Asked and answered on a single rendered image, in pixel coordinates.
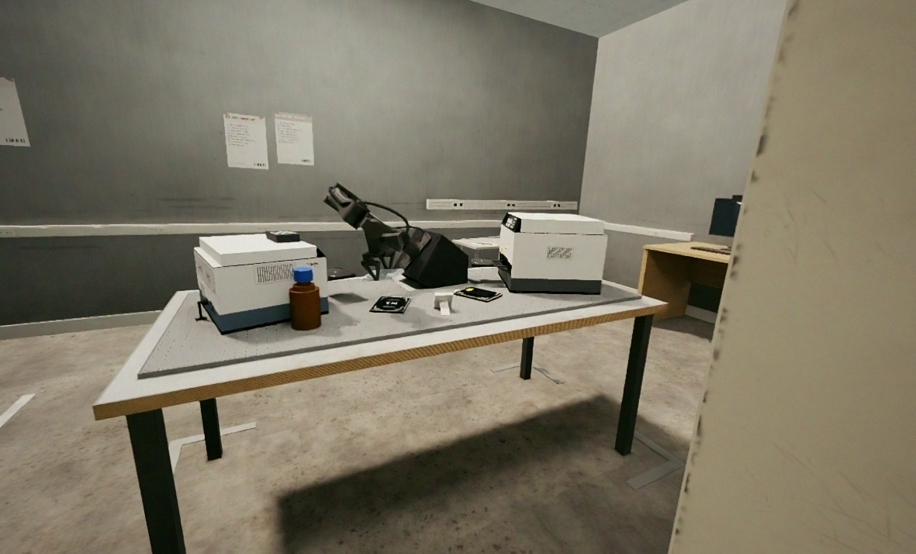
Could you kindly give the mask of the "brown bottle with blue cap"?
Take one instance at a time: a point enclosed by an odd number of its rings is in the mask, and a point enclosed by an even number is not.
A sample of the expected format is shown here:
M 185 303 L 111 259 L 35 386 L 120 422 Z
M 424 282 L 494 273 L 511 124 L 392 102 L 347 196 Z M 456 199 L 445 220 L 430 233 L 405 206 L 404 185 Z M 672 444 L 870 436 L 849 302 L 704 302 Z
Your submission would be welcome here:
M 296 331 L 310 331 L 321 326 L 320 289 L 313 280 L 313 268 L 295 268 L 295 285 L 289 289 L 290 324 Z

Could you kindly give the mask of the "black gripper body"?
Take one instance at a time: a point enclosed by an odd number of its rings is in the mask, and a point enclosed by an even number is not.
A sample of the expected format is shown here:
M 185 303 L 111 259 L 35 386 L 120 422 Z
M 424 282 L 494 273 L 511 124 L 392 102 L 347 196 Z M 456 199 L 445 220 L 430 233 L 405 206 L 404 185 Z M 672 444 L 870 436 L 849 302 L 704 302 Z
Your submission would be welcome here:
M 395 252 L 393 249 L 387 248 L 387 249 L 385 249 L 385 250 L 382 251 L 382 252 L 375 252 L 375 253 L 372 253 L 372 251 L 371 251 L 371 245 L 370 245 L 370 241 L 369 241 L 369 237 L 368 237 L 368 236 L 365 236 L 365 238 L 366 238 L 367 245 L 368 245 L 368 251 L 365 252 L 364 254 L 362 254 L 362 257 L 363 257 L 364 260 L 360 261 L 360 263 L 373 263 L 373 262 L 375 261 L 374 258 L 379 258 L 379 255 L 381 255 L 381 257 L 387 257 L 388 254 L 391 254 L 391 253 L 394 253 L 394 252 Z

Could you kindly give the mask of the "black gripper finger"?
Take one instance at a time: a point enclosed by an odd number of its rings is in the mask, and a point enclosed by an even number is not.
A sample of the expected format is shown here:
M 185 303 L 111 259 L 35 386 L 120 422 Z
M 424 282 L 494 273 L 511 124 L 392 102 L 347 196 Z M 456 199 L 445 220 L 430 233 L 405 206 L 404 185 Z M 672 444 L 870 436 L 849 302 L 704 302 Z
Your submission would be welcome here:
M 370 274 L 374 280 L 379 280 L 380 264 L 381 264 L 380 261 L 374 261 L 373 263 L 361 263 L 361 265 L 363 265 L 363 267 L 365 267 L 365 269 L 367 269 L 368 274 Z M 374 266 L 375 266 L 376 276 L 373 274 L 373 272 L 372 272 L 371 269 L 369 268 L 369 265 L 374 265 Z
M 390 265 L 389 265 L 389 267 L 388 267 L 388 265 L 385 264 L 385 259 L 384 259 L 384 257 L 381 257 L 381 255 L 379 255 L 379 259 L 380 259 L 380 261 L 383 263 L 385 269 L 392 269 L 392 263 L 394 263 L 395 254 L 396 254 L 396 251 L 395 251 L 394 253 L 388 254 L 388 256 L 387 256 L 387 257 L 390 257 Z

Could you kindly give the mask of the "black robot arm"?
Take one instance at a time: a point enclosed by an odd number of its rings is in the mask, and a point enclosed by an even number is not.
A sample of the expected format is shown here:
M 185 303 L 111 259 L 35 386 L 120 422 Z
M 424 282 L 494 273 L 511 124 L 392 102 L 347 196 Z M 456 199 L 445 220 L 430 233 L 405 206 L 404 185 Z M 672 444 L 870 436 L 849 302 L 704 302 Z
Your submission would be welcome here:
M 398 231 L 398 229 L 390 225 L 385 225 L 381 220 L 376 219 L 373 214 L 370 214 L 371 210 L 368 206 L 363 203 L 358 196 L 339 184 L 339 182 L 334 184 L 333 189 L 332 193 L 337 196 L 342 203 L 350 202 L 342 206 L 333 196 L 329 195 L 323 199 L 325 204 L 337 210 L 341 219 L 354 227 L 354 229 L 358 229 L 359 227 L 365 229 L 365 236 L 369 237 L 372 253 L 382 252 L 387 248 L 394 249 L 394 251 L 405 252 L 405 259 L 399 263 L 400 268 L 405 269 L 405 271 L 409 268 L 411 263 L 420 256 L 420 253 L 432 240 L 429 234 L 424 234 L 421 239 L 418 240 L 417 244 L 410 240 L 410 235 L 407 235 L 405 239 L 405 231 L 403 229 Z M 356 199 L 356 202 L 354 202 L 354 199 Z

